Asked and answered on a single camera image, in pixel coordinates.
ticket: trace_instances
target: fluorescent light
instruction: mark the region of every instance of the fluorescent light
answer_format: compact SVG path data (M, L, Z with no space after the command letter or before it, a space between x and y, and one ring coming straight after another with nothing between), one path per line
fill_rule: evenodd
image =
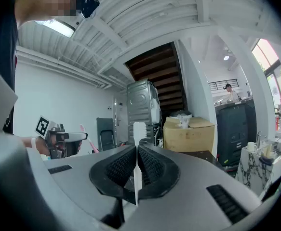
M44 25L46 27L51 28L52 30L55 30L64 36L67 36L68 38L72 37L75 28L70 26L67 23L64 22L58 22L56 20L50 20L50 21L35 21L37 24Z

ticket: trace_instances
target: cardboard box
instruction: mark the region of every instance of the cardboard box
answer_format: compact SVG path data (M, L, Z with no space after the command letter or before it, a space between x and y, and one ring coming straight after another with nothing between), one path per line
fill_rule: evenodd
M214 124L194 117L189 128L180 128L180 120L168 117L164 124L164 148L175 152L209 151L212 153Z

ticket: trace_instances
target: doorway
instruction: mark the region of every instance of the doorway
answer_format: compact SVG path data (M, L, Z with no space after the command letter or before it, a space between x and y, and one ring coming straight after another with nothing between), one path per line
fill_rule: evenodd
M126 98L114 96L113 120L115 129L116 145L128 141L127 105Z

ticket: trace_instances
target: wooden staircase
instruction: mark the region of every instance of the wooden staircase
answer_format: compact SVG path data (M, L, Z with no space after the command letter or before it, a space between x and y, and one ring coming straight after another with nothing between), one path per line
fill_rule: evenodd
M168 43L126 62L135 81L148 79L158 90L162 115L187 109L176 49Z

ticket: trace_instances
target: pink object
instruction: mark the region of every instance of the pink object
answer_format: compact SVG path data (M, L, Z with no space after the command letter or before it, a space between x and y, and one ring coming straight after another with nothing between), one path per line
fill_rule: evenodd
M82 132L84 132L84 133L86 132L86 128L83 126L83 124L80 125L80 129L81 129ZM91 139L89 138L89 136L88 136L88 141L89 141L89 143L90 143L92 149L94 150L94 152L95 152L95 153L99 153L98 149L94 146L94 144L92 143L92 141L91 141Z
M279 122L280 122L280 118L277 116L275 117L275 130L279 130Z

